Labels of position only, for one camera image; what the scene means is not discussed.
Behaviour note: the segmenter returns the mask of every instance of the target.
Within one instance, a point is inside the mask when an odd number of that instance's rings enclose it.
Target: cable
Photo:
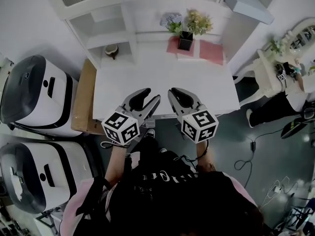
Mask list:
[[[265,136],[265,135],[271,135],[271,134],[280,132],[280,131],[282,131],[282,130],[283,130],[283,128],[282,128],[282,129],[279,129],[279,130],[277,130],[277,131],[275,131],[275,132],[266,133],[266,134],[262,134],[262,135],[260,135],[260,136],[257,136],[257,137],[255,138],[254,142],[256,142],[257,138],[259,138],[259,137],[262,137],[262,136]]]
[[[259,136],[257,136],[254,140],[252,140],[251,138],[247,137],[248,139],[250,139],[250,140],[252,141],[252,142],[251,142],[252,157],[250,158],[250,160],[247,160],[247,161],[245,161],[245,160],[238,160],[238,161],[236,161],[236,162],[234,163],[234,169],[235,169],[236,171],[242,170],[242,169],[245,167],[245,165],[248,164],[248,163],[249,163],[250,166],[251,166],[251,168],[250,168],[250,173],[249,173],[249,175],[248,175],[248,178],[247,178],[247,181],[246,181],[246,183],[245,183],[245,185],[244,185],[244,188],[247,187],[247,184],[248,184],[248,182],[249,182],[249,180],[250,180],[250,178],[251,178],[251,176],[252,176],[252,160],[254,159],[254,155],[255,155],[255,151],[256,151],[256,140],[257,140],[259,137],[262,137],[262,136],[265,136],[265,135],[275,134],[275,133],[280,132],[280,131],[282,131],[282,130],[283,130],[283,128],[282,128],[282,129],[279,129],[279,130],[277,130],[277,131],[275,131],[275,132],[265,133],[265,134],[259,135]],[[243,163],[243,164],[238,168],[238,167],[236,167],[236,165],[239,164],[239,163]]]
[[[201,157],[203,157],[203,156],[207,153],[207,151],[208,151],[208,146],[209,146],[209,140],[207,140],[207,146],[206,146],[205,151],[202,153],[201,156],[196,157],[195,159],[190,159],[190,158],[189,158],[188,156],[186,156],[186,155],[181,155],[181,156],[178,156],[178,157],[174,158],[174,161],[177,161],[177,160],[180,160],[180,159],[185,159],[186,162],[191,163],[191,164],[193,165],[193,167],[195,168],[195,170],[196,170],[196,166],[194,165],[193,162],[199,160]]]
[[[116,147],[120,147],[120,148],[129,148],[130,145],[119,145],[117,143],[114,143],[114,142],[108,142],[108,141],[103,141],[100,143],[100,146],[104,149],[108,149],[108,148],[112,148],[113,146],[116,146]]]
[[[285,179],[288,180],[287,185],[290,185],[290,178],[289,178],[288,176],[285,176],[281,181],[276,180],[276,181],[271,185],[271,187],[269,188],[269,190],[268,190],[268,192],[267,192],[267,194],[266,194],[266,196],[265,196],[265,198],[264,198],[264,200],[263,200],[263,202],[262,202],[262,204],[261,204],[261,208],[265,207],[265,206],[268,205],[271,201],[273,201],[279,194],[281,194],[281,191],[282,191],[282,190],[283,190],[283,193],[288,194],[288,193],[294,188],[294,186],[295,186],[296,184],[297,184],[296,189],[298,188],[298,182],[295,182],[295,183],[291,186],[291,188],[290,188],[288,191],[285,191],[285,186],[284,186],[284,184],[283,184],[283,181],[284,181]],[[277,192],[274,191],[276,187],[278,187],[278,188],[280,189],[280,192],[277,193]]]
[[[252,151],[252,157],[251,157],[250,160],[247,160],[247,161],[238,160],[238,161],[236,161],[236,162],[234,163],[234,169],[237,170],[237,171],[240,171],[241,169],[243,169],[244,166],[245,166],[246,164],[248,164],[248,163],[250,163],[250,165],[251,165],[250,173],[249,173],[249,175],[248,175],[248,178],[247,178],[247,181],[246,181],[246,183],[245,183],[245,185],[244,185],[244,188],[246,188],[246,186],[247,186],[247,184],[248,184],[248,182],[249,182],[249,180],[250,180],[250,178],[251,178],[251,175],[252,175],[252,160],[253,160],[253,158],[254,158],[254,151]],[[237,165],[238,163],[243,163],[243,165],[242,165],[240,168],[237,168],[236,165]]]

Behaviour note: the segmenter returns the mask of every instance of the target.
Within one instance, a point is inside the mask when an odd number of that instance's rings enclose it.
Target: black and white device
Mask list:
[[[35,214],[64,204],[82,180],[94,177],[74,142],[7,144],[0,149],[0,166],[13,203]]]
[[[168,100],[182,125],[181,132],[194,143],[215,136],[219,121],[197,95],[185,89],[172,88],[168,91]]]
[[[7,78],[0,120],[47,135],[78,136],[81,132],[71,129],[77,84],[43,56],[28,57]]]
[[[140,135],[139,127],[153,115],[161,101],[161,96],[157,95],[143,106],[150,92],[150,88],[144,88],[130,94],[103,120],[102,127],[110,140],[126,145]]]

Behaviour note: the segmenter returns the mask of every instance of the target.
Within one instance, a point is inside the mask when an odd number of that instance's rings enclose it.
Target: pink placemat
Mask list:
[[[191,47],[189,51],[179,50],[178,47],[178,37],[171,37],[168,40],[168,46],[167,46],[167,53],[174,53],[174,54],[183,54],[190,57],[193,57],[193,50],[195,47],[195,40],[192,41]]]
[[[223,65],[223,46],[201,40],[199,57]]]

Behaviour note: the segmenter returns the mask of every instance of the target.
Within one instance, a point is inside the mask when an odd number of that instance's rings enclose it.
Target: flower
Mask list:
[[[209,16],[204,16],[196,10],[190,10],[188,13],[187,28],[189,32],[194,33],[195,35],[202,35],[207,31],[212,30],[212,23]]]
[[[163,15],[159,24],[166,27],[169,32],[181,35],[183,31],[182,21],[183,17],[180,13],[169,13]]]
[[[275,40],[274,37],[270,39],[270,50],[276,54],[282,55],[284,52],[284,44],[282,40]]]
[[[161,18],[160,25],[163,27],[168,27],[171,23],[181,23],[183,21],[183,17],[180,13],[169,13],[164,14]]]

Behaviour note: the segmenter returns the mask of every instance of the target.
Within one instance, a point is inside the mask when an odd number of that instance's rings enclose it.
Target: white robot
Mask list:
[[[102,126],[110,140],[125,146],[140,135],[139,127],[153,115],[161,100],[161,96],[157,95],[143,107],[144,99],[150,92],[150,88],[134,92],[104,119]],[[181,131],[189,139],[197,144],[214,137],[219,122],[195,94],[172,88],[168,91],[168,99],[182,125]]]

